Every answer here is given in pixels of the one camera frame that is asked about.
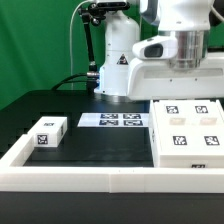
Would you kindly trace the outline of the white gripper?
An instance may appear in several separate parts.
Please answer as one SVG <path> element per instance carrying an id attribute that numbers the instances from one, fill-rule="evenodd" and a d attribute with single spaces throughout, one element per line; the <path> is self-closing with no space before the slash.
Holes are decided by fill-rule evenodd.
<path id="1" fill-rule="evenodd" d="M 202 34 L 157 35 L 133 45 L 127 96 L 138 100 L 224 97 L 224 51 Z"/>

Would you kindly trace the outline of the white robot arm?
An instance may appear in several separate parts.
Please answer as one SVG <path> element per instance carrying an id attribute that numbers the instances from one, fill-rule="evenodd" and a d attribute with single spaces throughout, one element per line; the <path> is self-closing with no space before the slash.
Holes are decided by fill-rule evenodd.
<path id="1" fill-rule="evenodd" d="M 106 11 L 106 59 L 95 93 L 134 101 L 224 97 L 224 53 L 207 47 L 218 0 L 137 0 L 142 18 L 158 28 L 145 40 L 123 14 L 133 2 L 94 0 Z"/>

